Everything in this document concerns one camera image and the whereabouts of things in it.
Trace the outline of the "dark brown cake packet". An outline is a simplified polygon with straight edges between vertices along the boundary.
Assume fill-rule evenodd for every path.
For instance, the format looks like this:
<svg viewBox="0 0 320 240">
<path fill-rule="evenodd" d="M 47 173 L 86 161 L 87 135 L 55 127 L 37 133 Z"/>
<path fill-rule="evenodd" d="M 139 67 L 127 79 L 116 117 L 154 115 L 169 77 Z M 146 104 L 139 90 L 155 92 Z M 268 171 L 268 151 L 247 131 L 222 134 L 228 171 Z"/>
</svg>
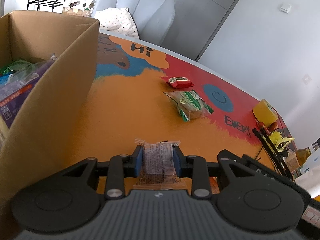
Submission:
<svg viewBox="0 0 320 240">
<path fill-rule="evenodd" d="M 135 139 L 142 146 L 143 162 L 135 190 L 185 190 L 185 182 L 178 178 L 173 163 L 173 147 L 179 141 L 163 141 L 154 144 Z"/>
</svg>

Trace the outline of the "green label pastry packet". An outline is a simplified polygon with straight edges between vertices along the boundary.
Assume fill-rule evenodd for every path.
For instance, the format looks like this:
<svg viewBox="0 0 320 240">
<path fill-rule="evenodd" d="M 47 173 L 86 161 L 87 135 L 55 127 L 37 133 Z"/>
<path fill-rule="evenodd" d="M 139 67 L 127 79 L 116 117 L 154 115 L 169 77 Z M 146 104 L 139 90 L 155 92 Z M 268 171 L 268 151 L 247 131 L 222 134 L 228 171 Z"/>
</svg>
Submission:
<svg viewBox="0 0 320 240">
<path fill-rule="evenodd" d="M 177 106 L 183 121 L 204 118 L 212 115 L 214 110 L 199 96 L 195 90 L 164 92 Z"/>
</svg>

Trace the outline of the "red snack bar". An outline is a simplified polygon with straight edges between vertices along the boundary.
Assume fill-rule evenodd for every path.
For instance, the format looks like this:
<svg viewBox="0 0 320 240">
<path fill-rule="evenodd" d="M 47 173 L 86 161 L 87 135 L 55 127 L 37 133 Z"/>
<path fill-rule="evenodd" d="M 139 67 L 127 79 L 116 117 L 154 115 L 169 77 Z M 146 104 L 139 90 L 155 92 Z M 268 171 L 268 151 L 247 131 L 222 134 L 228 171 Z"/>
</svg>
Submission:
<svg viewBox="0 0 320 240">
<path fill-rule="evenodd" d="M 186 77 L 162 77 L 162 79 L 174 89 L 185 89 L 193 86 L 193 82 Z"/>
</svg>

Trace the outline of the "green snack packet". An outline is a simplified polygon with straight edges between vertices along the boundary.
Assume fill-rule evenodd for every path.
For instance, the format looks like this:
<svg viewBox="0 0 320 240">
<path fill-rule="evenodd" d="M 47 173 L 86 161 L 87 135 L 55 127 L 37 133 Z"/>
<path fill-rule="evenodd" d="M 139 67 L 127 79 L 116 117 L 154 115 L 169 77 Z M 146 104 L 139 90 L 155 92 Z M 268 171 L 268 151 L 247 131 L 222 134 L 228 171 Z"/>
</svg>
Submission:
<svg viewBox="0 0 320 240">
<path fill-rule="evenodd" d="M 34 69 L 35 69 L 35 65 L 32 64 L 31 62 L 25 61 L 25 60 L 16 60 L 8 64 L 7 66 L 4 66 L 1 68 L 1 76 L 16 73 L 20 70 L 32 71 Z"/>
</svg>

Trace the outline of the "black folding stand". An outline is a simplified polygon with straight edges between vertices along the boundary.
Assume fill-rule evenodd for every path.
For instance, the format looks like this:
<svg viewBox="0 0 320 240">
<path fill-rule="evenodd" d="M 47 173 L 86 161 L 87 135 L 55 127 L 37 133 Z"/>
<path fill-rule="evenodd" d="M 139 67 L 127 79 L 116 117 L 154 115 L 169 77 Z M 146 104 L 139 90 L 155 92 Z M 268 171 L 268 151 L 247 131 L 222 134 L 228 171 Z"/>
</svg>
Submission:
<svg viewBox="0 0 320 240">
<path fill-rule="evenodd" d="M 256 128 L 252 129 L 253 134 L 260 140 L 264 150 L 266 151 L 267 155 L 271 159 L 272 163 L 276 171 L 281 174 L 282 176 L 286 177 L 289 180 L 293 180 L 293 175 L 290 172 L 288 166 L 286 165 L 284 159 L 274 146 L 271 139 L 268 137 L 267 133 L 261 129 L 258 130 Z"/>
</svg>

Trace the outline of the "white paper towel roll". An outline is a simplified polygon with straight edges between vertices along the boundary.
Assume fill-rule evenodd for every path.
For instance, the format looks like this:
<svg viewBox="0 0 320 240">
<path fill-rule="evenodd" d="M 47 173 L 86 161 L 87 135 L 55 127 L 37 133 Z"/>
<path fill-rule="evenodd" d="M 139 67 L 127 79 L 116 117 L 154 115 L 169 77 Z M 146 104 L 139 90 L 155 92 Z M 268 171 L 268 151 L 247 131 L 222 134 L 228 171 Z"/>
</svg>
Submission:
<svg viewBox="0 0 320 240">
<path fill-rule="evenodd" d="M 319 196 L 319 173 L 305 173 L 295 179 L 295 183 L 307 191 L 311 198 Z"/>
</svg>

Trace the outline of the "yellow plastic bag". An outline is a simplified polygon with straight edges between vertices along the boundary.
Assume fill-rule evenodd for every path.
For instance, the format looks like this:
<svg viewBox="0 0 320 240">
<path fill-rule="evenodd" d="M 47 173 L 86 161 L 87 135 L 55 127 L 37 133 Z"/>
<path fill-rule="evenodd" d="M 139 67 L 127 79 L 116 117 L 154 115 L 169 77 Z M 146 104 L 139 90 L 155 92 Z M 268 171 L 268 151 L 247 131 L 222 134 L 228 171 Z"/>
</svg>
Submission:
<svg viewBox="0 0 320 240">
<path fill-rule="evenodd" d="M 294 141 L 294 138 L 282 137 L 278 131 L 271 133 L 268 138 L 272 141 L 278 152 L 283 152 L 284 148 Z"/>
</svg>

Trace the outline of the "brown glass bottle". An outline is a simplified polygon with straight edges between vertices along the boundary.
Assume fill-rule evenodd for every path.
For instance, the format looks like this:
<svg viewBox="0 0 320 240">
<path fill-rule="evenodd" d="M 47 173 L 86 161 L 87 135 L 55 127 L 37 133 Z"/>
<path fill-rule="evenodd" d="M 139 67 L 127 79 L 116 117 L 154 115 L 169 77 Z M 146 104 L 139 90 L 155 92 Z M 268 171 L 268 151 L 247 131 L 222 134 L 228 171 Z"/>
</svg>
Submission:
<svg viewBox="0 0 320 240">
<path fill-rule="evenodd" d="M 307 148 L 298 149 L 296 151 L 296 157 L 298 162 L 302 165 L 306 162 L 308 157 L 312 155 L 315 151 L 319 149 L 319 139 L 317 139 L 314 143 L 312 143 Z"/>
</svg>

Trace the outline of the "colourful cartoon table mat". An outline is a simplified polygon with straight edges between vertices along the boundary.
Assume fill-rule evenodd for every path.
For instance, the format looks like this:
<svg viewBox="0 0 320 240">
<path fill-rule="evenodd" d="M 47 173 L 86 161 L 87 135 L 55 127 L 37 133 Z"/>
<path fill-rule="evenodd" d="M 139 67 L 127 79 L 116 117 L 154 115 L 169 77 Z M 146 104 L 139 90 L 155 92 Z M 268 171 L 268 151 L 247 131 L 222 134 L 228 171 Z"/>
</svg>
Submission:
<svg viewBox="0 0 320 240">
<path fill-rule="evenodd" d="M 73 137 L 82 155 L 108 160 L 134 140 L 179 141 L 215 161 L 227 149 L 271 159 L 252 130 L 258 100 L 220 77 L 156 48 L 100 34 L 95 79 Z"/>
</svg>

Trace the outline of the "brown cardboard box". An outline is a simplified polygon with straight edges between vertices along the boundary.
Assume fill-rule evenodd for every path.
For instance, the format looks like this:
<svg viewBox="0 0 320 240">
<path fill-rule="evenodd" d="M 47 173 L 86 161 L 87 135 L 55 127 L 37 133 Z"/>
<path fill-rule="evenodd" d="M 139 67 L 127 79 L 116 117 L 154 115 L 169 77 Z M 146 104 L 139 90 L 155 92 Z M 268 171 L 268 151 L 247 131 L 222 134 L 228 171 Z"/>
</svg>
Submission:
<svg viewBox="0 0 320 240">
<path fill-rule="evenodd" d="M 46 11 L 1 18 L 1 66 L 17 59 L 57 60 L 18 111 L 1 148 L 1 239 L 19 228 L 13 196 L 71 163 L 70 137 L 96 72 L 99 21 Z"/>
</svg>

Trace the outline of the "yellow tape roll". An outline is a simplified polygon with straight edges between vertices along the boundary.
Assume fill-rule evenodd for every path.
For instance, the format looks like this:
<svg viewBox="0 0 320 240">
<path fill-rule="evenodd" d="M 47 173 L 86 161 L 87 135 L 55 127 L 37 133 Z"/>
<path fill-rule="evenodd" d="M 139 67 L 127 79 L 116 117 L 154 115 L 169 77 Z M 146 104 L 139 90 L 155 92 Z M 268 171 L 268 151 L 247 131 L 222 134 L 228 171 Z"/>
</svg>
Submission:
<svg viewBox="0 0 320 240">
<path fill-rule="evenodd" d="M 256 106 L 254 106 L 252 112 L 255 118 L 259 122 L 262 122 L 266 127 L 270 127 L 278 120 L 276 110 L 265 99 L 262 99 Z"/>
</svg>

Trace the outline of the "white dotted pillow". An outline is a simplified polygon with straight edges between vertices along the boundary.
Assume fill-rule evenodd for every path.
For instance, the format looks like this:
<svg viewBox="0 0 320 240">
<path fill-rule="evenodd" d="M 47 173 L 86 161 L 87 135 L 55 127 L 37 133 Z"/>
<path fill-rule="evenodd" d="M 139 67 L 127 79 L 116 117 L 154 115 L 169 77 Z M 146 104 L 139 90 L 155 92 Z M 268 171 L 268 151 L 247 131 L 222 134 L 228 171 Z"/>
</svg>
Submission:
<svg viewBox="0 0 320 240">
<path fill-rule="evenodd" d="M 129 8 L 112 8 L 96 11 L 94 18 L 100 22 L 100 29 L 139 38 L 137 26 Z"/>
</svg>

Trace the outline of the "grey door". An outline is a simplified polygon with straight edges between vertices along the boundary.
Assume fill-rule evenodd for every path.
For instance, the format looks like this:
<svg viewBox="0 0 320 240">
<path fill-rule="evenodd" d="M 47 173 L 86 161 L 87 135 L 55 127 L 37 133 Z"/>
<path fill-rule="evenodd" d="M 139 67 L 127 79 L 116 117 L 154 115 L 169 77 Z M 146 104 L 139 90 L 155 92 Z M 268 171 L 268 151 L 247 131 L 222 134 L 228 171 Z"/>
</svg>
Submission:
<svg viewBox="0 0 320 240">
<path fill-rule="evenodd" d="M 175 0 L 174 21 L 161 46 L 197 61 L 239 0 Z"/>
</svg>

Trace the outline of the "black shoe rack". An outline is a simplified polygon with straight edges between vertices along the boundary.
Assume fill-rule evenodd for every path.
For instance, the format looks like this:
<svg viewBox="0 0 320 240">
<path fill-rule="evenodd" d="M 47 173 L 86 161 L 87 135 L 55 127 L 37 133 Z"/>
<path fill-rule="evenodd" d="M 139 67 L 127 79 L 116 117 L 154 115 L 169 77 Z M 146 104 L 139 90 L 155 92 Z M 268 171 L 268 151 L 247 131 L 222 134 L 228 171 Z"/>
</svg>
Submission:
<svg viewBox="0 0 320 240">
<path fill-rule="evenodd" d="M 56 7 L 62 6 L 66 0 L 28 0 L 27 1 L 27 10 L 29 10 L 30 5 L 36 5 L 37 11 L 40 10 L 41 6 L 51 8 L 51 12 L 54 11 Z"/>
</svg>

